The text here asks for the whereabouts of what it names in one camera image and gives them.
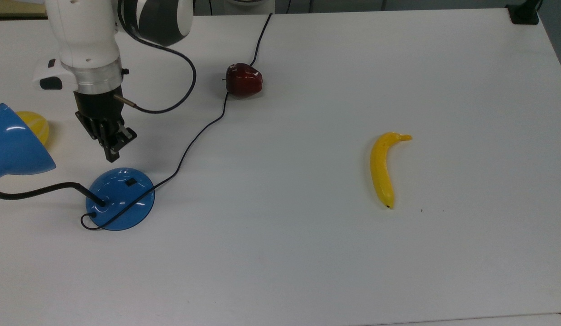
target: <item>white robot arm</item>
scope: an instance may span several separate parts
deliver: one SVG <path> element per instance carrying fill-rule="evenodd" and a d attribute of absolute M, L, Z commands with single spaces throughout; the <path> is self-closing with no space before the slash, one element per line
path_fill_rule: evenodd
<path fill-rule="evenodd" d="M 34 84 L 40 89 L 75 93 L 76 116 L 93 139 L 104 147 L 108 161 L 137 137 L 124 126 L 121 66 L 115 33 L 118 0 L 46 0 L 47 15 L 59 43 L 58 58 L 39 62 Z M 180 41 L 192 26 L 192 0 L 119 0 L 130 31 L 163 46 Z"/>

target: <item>yellow banana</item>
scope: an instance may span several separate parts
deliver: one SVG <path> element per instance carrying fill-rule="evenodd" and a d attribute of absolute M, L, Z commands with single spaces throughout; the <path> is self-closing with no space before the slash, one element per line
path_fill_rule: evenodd
<path fill-rule="evenodd" d="M 396 132 L 388 132 L 377 139 L 371 150 L 371 177 L 373 178 L 373 186 L 377 196 L 385 206 L 392 209 L 395 202 L 395 194 L 391 179 L 387 171 L 387 152 L 389 147 L 395 145 L 402 140 L 411 140 L 410 134 L 398 134 Z"/>

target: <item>black lamp arm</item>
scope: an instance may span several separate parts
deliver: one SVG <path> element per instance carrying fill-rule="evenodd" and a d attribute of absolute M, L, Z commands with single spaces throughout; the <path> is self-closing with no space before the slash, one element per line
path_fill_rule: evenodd
<path fill-rule="evenodd" d="M 31 197 L 34 197 L 34 196 L 46 194 L 47 192 L 54 192 L 55 190 L 65 189 L 65 188 L 76 189 L 76 190 L 78 190 L 78 192 L 81 192 L 81 194 L 83 194 L 84 196 L 86 196 L 90 200 L 93 200 L 96 204 L 98 204 L 98 206 L 101 206 L 101 207 L 105 206 L 105 202 L 103 200 L 101 200 L 100 198 L 98 198 L 98 196 L 93 194 L 93 192 L 90 192 L 85 187 L 83 187 L 81 184 L 76 183 L 76 182 L 57 183 L 57 184 L 53 184 L 52 186 L 48 186 L 48 187 L 45 187 L 45 188 L 40 188 L 40 189 L 37 189 L 37 190 L 31 190 L 30 192 L 21 192 L 20 194 L 5 194 L 4 192 L 0 192 L 0 199 L 3 199 L 3 200 L 19 200 L 19 199 L 31 198 Z"/>

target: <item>red apple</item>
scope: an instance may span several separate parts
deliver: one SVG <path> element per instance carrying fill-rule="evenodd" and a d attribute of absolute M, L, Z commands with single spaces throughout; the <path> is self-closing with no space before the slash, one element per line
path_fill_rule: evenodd
<path fill-rule="evenodd" d="M 235 97 L 249 97 L 262 90 L 262 74 L 250 65 L 235 63 L 226 70 L 226 90 Z"/>

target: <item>cable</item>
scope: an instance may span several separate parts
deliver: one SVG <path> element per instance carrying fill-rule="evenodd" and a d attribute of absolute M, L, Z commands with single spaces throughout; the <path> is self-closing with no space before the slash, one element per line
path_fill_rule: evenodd
<path fill-rule="evenodd" d="M 215 120 L 213 120 L 212 122 L 210 122 L 209 124 L 207 124 L 206 126 L 204 126 L 204 128 L 202 128 L 202 130 L 200 130 L 200 132 L 194 137 L 194 139 L 187 145 L 186 150 L 183 152 L 182 158 L 179 161 L 179 164 L 177 165 L 177 168 L 175 169 L 175 172 L 167 177 L 166 179 L 164 179 L 162 182 L 156 184 L 154 187 L 148 189 L 146 192 L 144 192 L 141 196 L 139 196 L 136 200 L 132 201 L 131 203 L 129 203 L 129 205 L 127 205 L 124 209 L 122 209 L 121 211 L 119 211 L 119 213 L 115 214 L 114 217 L 110 218 L 109 221 L 105 222 L 103 225 L 101 225 L 100 227 L 88 227 L 83 223 L 83 218 L 85 216 L 92 216 L 89 214 L 85 214 L 81 217 L 81 225 L 83 225 L 84 228 L 88 229 L 88 230 L 98 230 L 98 229 L 103 229 L 105 228 L 107 225 L 110 225 L 111 223 L 113 223 L 113 221 L 115 221 L 119 216 L 123 215 L 123 213 L 127 212 L 128 209 L 130 209 L 132 206 L 134 206 L 135 204 L 137 204 L 137 202 L 139 202 L 140 200 L 142 200 L 145 196 L 147 196 L 148 194 L 150 194 L 150 192 L 156 190 L 157 188 L 161 187 L 163 184 L 165 184 L 166 182 L 170 181 L 180 170 L 180 168 L 182 167 L 182 163 L 183 163 L 183 159 L 186 157 L 188 151 L 190 150 L 190 148 L 192 147 L 192 145 L 196 142 L 196 139 L 198 139 L 198 137 L 200 137 L 200 135 L 202 134 L 202 132 L 204 132 L 204 130 L 206 130 L 209 126 L 212 126 L 213 124 L 215 124 L 216 122 L 218 122 L 220 119 L 222 119 L 224 117 L 224 114 L 226 113 L 226 102 L 228 102 L 228 95 L 230 93 L 226 92 L 226 97 L 224 97 L 224 106 L 222 107 L 222 114 L 220 114 L 220 116 L 218 118 L 216 118 Z"/>
<path fill-rule="evenodd" d="M 262 36 L 264 35 L 264 31 L 266 30 L 266 26 L 268 26 L 268 22 L 270 21 L 270 17 L 272 17 L 272 13 L 268 14 L 268 18 L 266 19 L 266 23 L 264 23 L 264 27 L 262 27 L 262 32 L 260 32 L 260 37 L 258 38 L 258 43 L 256 43 L 256 50 L 254 51 L 254 59 L 250 62 L 250 66 L 256 62 L 256 57 L 258 56 L 258 48 L 260 47 L 260 41 L 262 41 Z"/>
<path fill-rule="evenodd" d="M 150 43 L 148 41 L 144 41 L 143 39 L 140 39 L 139 37 L 137 37 L 135 34 L 133 34 L 125 25 L 125 21 L 123 20 L 123 15 L 121 14 L 121 7 L 123 5 L 123 0 L 118 0 L 117 2 L 117 16 L 119 17 L 119 23 L 121 24 L 121 26 L 123 27 L 123 29 L 125 30 L 125 32 L 133 39 L 135 39 L 136 41 L 138 41 L 139 43 L 151 46 L 152 48 L 156 48 L 156 49 L 160 49 L 160 50 L 164 50 L 166 52 L 170 52 L 173 53 L 181 58 L 183 58 L 184 60 L 187 61 L 187 63 L 190 64 L 190 68 L 192 69 L 192 84 L 190 85 L 190 88 L 187 90 L 186 94 L 181 98 L 180 101 L 178 101 L 176 104 L 172 105 L 171 107 L 164 109 L 164 110 L 158 110 L 158 111 L 154 111 L 154 110 L 147 110 L 144 109 L 138 105 L 136 105 L 135 103 L 133 103 L 133 108 L 137 109 L 141 112 L 145 112 L 145 113 L 150 113 L 150 114 L 160 114 L 160 113 L 166 113 L 169 112 L 175 108 L 177 108 L 179 105 L 181 105 L 188 96 L 190 96 L 190 93 L 192 92 L 192 90 L 194 89 L 194 86 L 196 86 L 196 77 L 197 77 L 197 73 L 196 73 L 196 67 L 194 66 L 194 64 L 192 63 L 192 61 L 186 57 L 184 54 L 181 54 L 180 52 L 176 51 L 176 50 L 172 50 L 170 48 L 167 48 L 165 46 L 162 45 L 157 45 L 154 43 Z"/>
<path fill-rule="evenodd" d="M 270 17 L 272 17 L 272 13 L 270 13 L 268 15 L 268 18 L 266 19 L 266 23 L 264 23 L 264 27 L 262 27 L 262 32 L 260 33 L 260 37 L 258 38 L 258 43 L 256 46 L 256 50 L 254 51 L 254 60 L 252 61 L 252 63 L 250 64 L 250 66 L 252 66 L 254 64 L 254 62 L 256 61 L 256 58 L 258 56 L 258 49 L 260 47 L 260 41 L 262 41 L 262 35 L 264 35 L 264 31 L 266 30 L 266 26 L 268 25 L 268 22 L 270 21 Z M 183 152 L 183 155 L 179 161 L 179 164 L 177 165 L 177 168 L 175 169 L 175 172 L 170 175 L 169 177 L 167 177 L 166 179 L 164 179 L 163 181 L 161 181 L 160 183 L 156 184 L 154 187 L 150 188 L 149 190 L 147 190 L 146 192 L 144 192 L 141 196 L 139 196 L 136 200 L 132 201 L 129 203 L 129 205 L 127 205 L 125 208 L 121 209 L 121 211 L 119 211 L 119 213 L 115 214 L 114 217 L 110 218 L 109 221 L 105 222 L 103 225 L 99 226 L 99 227 L 88 227 L 87 225 L 85 225 L 85 223 L 83 222 L 84 217 L 86 216 L 94 216 L 94 213 L 87 213 L 84 214 L 83 216 L 81 216 L 80 221 L 81 221 L 81 225 L 83 225 L 83 227 L 85 229 L 88 230 L 99 230 L 99 229 L 104 229 L 107 225 L 110 225 L 111 223 L 113 223 L 113 221 L 115 221 L 117 218 L 119 218 L 119 216 L 123 215 L 123 213 L 127 212 L 128 209 L 130 209 L 132 206 L 134 206 L 135 204 L 137 204 L 137 202 L 139 202 L 140 200 L 142 200 L 145 196 L 147 196 L 148 194 L 150 194 L 152 191 L 156 190 L 157 188 L 161 187 L 163 184 L 165 184 L 166 182 L 170 181 L 171 179 L 173 179 L 173 177 L 175 177 L 177 175 L 177 173 L 179 172 L 180 168 L 182 167 L 182 163 L 183 163 L 183 159 L 185 159 L 188 151 L 190 150 L 190 148 L 192 147 L 192 145 L 196 142 L 196 140 L 200 137 L 200 135 L 202 134 L 202 132 L 204 132 L 208 127 L 212 126 L 213 124 L 215 124 L 216 122 L 218 122 L 219 120 L 221 120 L 222 118 L 224 118 L 224 115 L 226 114 L 226 103 L 228 103 L 228 95 L 230 95 L 230 93 L 227 91 L 226 92 L 226 96 L 224 97 L 224 104 L 222 105 L 222 114 L 220 114 L 220 116 L 214 120 L 212 120 L 212 122 L 210 122 L 209 124 L 207 124 L 206 126 L 204 126 L 204 128 L 202 128 L 202 130 L 200 130 L 200 132 L 194 137 L 194 139 L 192 139 L 192 141 L 187 145 L 186 150 Z"/>
<path fill-rule="evenodd" d="M 18 194 L 7 194 L 5 192 L 0 192 L 0 199 L 3 199 L 3 200 L 19 200 L 19 199 L 32 198 L 32 197 L 35 197 L 35 196 L 46 194 L 47 192 L 54 192 L 55 190 L 60 190 L 60 189 L 65 189 L 65 188 L 73 188 L 73 189 L 77 190 L 78 192 L 81 192 L 81 194 L 83 194 L 84 196 L 86 196 L 90 200 L 93 200 L 99 206 L 101 206 L 101 207 L 105 206 L 105 202 L 103 200 L 101 200 L 93 192 L 90 192 L 87 188 L 83 187 L 81 184 L 76 183 L 76 182 L 57 183 L 57 184 L 53 184 L 51 186 L 47 186 L 47 187 L 44 187 L 44 188 L 31 190 L 30 192 L 20 192 Z"/>

